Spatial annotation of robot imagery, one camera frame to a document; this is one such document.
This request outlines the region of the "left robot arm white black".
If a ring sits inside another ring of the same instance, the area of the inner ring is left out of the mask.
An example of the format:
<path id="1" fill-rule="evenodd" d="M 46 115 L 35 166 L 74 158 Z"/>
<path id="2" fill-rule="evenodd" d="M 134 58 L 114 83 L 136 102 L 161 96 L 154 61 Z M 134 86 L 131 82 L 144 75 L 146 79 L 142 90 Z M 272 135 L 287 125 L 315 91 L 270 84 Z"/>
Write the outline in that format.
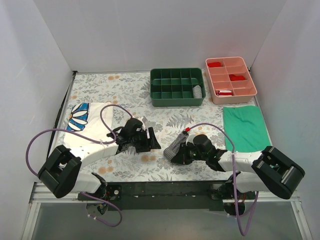
<path id="1" fill-rule="evenodd" d="M 124 126 L 111 130 L 111 141 L 90 140 L 90 144 L 74 148 L 57 146 L 37 173 L 40 181 L 60 199 L 70 192 L 85 192 L 95 200 L 107 197 L 107 181 L 97 173 L 81 173 L 81 169 L 102 158 L 118 155 L 128 148 L 136 153 L 160 149 L 154 129 L 131 117 Z"/>

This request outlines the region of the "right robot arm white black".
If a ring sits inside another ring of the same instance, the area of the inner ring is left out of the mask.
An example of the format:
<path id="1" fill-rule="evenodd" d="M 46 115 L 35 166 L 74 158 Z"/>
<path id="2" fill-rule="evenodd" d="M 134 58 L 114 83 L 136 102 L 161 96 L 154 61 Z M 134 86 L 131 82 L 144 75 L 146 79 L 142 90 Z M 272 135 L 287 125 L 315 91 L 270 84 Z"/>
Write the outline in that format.
<path id="1" fill-rule="evenodd" d="M 297 163 L 274 146 L 256 152 L 232 152 L 216 148 L 205 134 L 181 132 L 164 150 L 173 164 L 204 161 L 216 172 L 236 171 L 226 181 L 227 195 L 237 199 L 247 192 L 271 192 L 288 200 L 305 176 Z"/>

